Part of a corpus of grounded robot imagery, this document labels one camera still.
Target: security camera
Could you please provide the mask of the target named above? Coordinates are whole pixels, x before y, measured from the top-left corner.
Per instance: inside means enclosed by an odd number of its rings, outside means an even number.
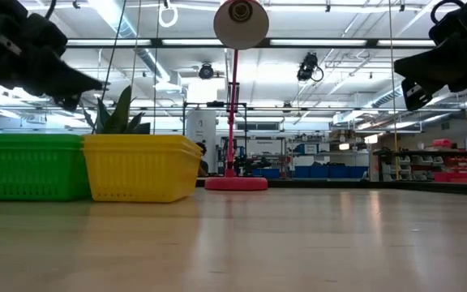
[[[256,0],[228,0],[214,17],[214,31],[231,49],[250,49],[268,34],[269,18]]]
[[[214,76],[214,70],[212,64],[204,63],[199,69],[199,77],[201,79],[211,79]]]

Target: ceiling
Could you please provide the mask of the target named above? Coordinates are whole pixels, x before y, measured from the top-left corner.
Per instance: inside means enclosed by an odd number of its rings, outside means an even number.
[[[49,1],[21,0],[30,11],[44,14]],[[114,39],[116,32],[106,22],[106,15],[120,15],[113,7],[103,6],[109,2],[122,5],[123,0],[79,0],[80,9],[72,6],[72,0],[58,0],[57,9],[51,20],[69,38]],[[270,29],[268,37],[293,38],[414,38],[427,39],[428,30],[433,25],[430,10],[436,1],[429,0],[331,0],[330,12],[325,12],[326,2],[318,0],[260,0],[268,11]],[[99,3],[99,9],[93,5]],[[176,23],[164,28],[158,22],[158,5],[163,1],[126,2],[125,16],[143,38],[216,38],[213,31],[214,10],[219,0],[172,0],[171,7],[178,10]],[[401,4],[405,10],[399,11]],[[444,6],[442,12],[456,7]],[[170,21],[172,11],[164,11],[163,19]],[[223,101],[225,94],[225,73],[231,78],[233,52],[222,48],[160,48],[150,49],[150,53],[167,71],[177,72],[186,87],[199,82],[197,69],[204,62],[212,64],[220,78],[210,86],[217,87],[218,99]],[[241,84],[240,102],[253,106],[282,106],[292,101],[297,107],[365,107],[371,101],[398,87],[401,77],[392,74],[391,60],[421,53],[420,49],[249,49],[239,54],[238,82]],[[321,61],[325,77],[319,83],[301,84],[296,75],[298,64],[308,52],[314,52]],[[109,92],[106,99],[116,100],[119,93],[134,79],[133,96],[138,106],[181,106],[184,94],[157,91],[154,74],[144,65],[133,49],[68,49],[62,59],[70,66],[98,79],[106,79],[110,60]],[[94,104],[96,99],[90,92],[85,102]],[[446,100],[432,107],[448,107]],[[382,107],[404,107],[402,98],[389,101]],[[158,111],[161,116],[177,116],[181,110]],[[305,112],[293,115],[300,117]],[[251,112],[250,116],[268,115],[264,112]],[[308,117],[332,117],[336,111],[312,111]],[[379,121],[396,114],[364,114],[357,116],[357,122]]]

